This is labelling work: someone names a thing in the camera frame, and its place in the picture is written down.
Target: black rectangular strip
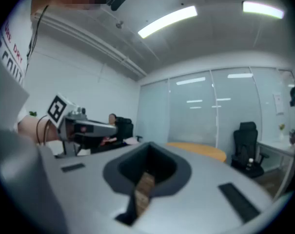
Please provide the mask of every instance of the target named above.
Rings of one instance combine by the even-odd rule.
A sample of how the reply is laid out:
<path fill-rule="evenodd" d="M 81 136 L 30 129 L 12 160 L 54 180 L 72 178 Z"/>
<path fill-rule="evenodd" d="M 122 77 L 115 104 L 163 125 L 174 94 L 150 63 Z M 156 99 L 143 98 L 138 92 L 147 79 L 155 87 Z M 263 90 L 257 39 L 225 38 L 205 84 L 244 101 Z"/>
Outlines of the black rectangular strip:
<path fill-rule="evenodd" d="M 244 223 L 247 223 L 260 214 L 232 183 L 219 185 L 219 189 Z"/>
<path fill-rule="evenodd" d="M 76 165 L 65 166 L 65 167 L 62 167 L 61 169 L 63 170 L 64 173 L 66 173 L 66 172 L 70 172 L 70 171 L 80 169 L 80 168 L 83 168 L 83 167 L 85 167 L 85 165 L 82 164 L 82 163 L 79 163 L 79 164 L 76 164 Z"/>

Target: bottle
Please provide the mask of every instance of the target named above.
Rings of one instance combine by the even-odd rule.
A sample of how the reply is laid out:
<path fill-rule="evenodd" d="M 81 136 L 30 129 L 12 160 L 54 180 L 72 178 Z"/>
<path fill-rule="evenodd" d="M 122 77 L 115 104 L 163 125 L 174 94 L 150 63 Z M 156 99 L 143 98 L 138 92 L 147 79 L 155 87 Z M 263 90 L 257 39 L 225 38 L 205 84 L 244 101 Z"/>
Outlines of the bottle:
<path fill-rule="evenodd" d="M 251 170 L 252 169 L 252 166 L 253 166 L 253 162 L 254 162 L 254 159 L 253 158 L 250 158 L 248 160 L 248 163 L 247 163 L 247 166 L 246 166 L 246 170 Z"/>

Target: brown floor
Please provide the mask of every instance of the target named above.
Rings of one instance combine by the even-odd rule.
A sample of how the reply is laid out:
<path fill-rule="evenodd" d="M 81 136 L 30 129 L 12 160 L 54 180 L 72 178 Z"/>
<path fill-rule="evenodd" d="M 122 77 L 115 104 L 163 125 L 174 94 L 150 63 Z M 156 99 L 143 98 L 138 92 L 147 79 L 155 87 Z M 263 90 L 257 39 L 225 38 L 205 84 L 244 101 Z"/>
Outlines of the brown floor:
<path fill-rule="evenodd" d="M 261 185 L 272 197 L 277 193 L 283 178 L 285 176 L 285 171 L 280 169 L 275 169 L 264 175 L 254 178 L 259 185 Z"/>

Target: frosted glass panel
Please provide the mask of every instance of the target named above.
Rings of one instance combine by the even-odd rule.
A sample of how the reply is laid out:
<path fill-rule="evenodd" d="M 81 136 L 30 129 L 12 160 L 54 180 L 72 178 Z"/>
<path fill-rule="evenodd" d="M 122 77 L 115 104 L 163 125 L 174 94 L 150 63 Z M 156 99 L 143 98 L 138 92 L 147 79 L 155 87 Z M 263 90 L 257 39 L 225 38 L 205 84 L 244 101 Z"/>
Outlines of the frosted glass panel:
<path fill-rule="evenodd" d="M 263 119 L 262 139 L 278 139 L 279 125 L 284 123 L 286 126 L 285 134 L 288 134 L 289 118 L 287 102 L 289 97 L 282 96 L 284 113 L 277 115 L 274 101 L 274 93 L 284 95 L 284 85 L 280 79 L 280 74 L 273 68 L 252 68 L 260 95 Z"/>
<path fill-rule="evenodd" d="M 219 112 L 218 148 L 227 154 L 235 153 L 233 132 L 241 122 L 253 121 L 261 135 L 261 108 L 256 85 L 249 68 L 231 68 L 212 71 Z"/>
<path fill-rule="evenodd" d="M 169 142 L 216 145 L 216 103 L 210 72 L 170 79 Z"/>
<path fill-rule="evenodd" d="M 168 81 L 141 87 L 136 133 L 143 141 L 166 143 L 168 139 Z"/>
<path fill-rule="evenodd" d="M 290 71 L 279 71 L 280 77 L 283 81 L 284 85 L 284 104 L 285 108 L 288 109 L 288 116 L 289 116 L 289 128 L 286 129 L 295 129 L 295 107 L 291 107 L 289 105 L 290 98 L 290 90 L 295 86 L 295 79 L 293 74 Z"/>

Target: fluorescent light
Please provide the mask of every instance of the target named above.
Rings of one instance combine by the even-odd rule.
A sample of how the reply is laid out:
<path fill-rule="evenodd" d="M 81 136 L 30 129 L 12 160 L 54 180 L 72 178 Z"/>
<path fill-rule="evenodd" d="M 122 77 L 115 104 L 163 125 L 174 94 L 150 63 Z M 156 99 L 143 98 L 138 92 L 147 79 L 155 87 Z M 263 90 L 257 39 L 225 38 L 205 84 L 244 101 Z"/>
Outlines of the fluorescent light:
<path fill-rule="evenodd" d="M 228 75 L 227 78 L 251 78 L 253 74 L 231 74 Z"/>
<path fill-rule="evenodd" d="M 217 101 L 231 100 L 231 98 L 216 99 Z"/>
<path fill-rule="evenodd" d="M 194 102 L 202 102 L 202 100 L 201 99 L 199 99 L 199 100 L 188 100 L 186 103 L 194 103 Z"/>
<path fill-rule="evenodd" d="M 276 9 L 265 4 L 248 1 L 243 2 L 243 12 L 260 13 L 279 19 L 282 19 L 284 17 L 284 12 L 282 10 Z"/>
<path fill-rule="evenodd" d="M 200 78 L 195 78 L 195 79 L 191 79 L 191 80 L 183 80 L 183 81 L 178 81 L 177 85 L 194 83 L 194 82 L 199 82 L 199 81 L 204 81 L 204 80 L 206 80 L 206 77 L 200 77 Z"/>
<path fill-rule="evenodd" d="M 162 29 L 172 23 L 195 16 L 197 16 L 195 6 L 177 10 L 147 25 L 145 28 L 141 29 L 138 34 L 142 38 L 146 38 L 157 30 Z"/>

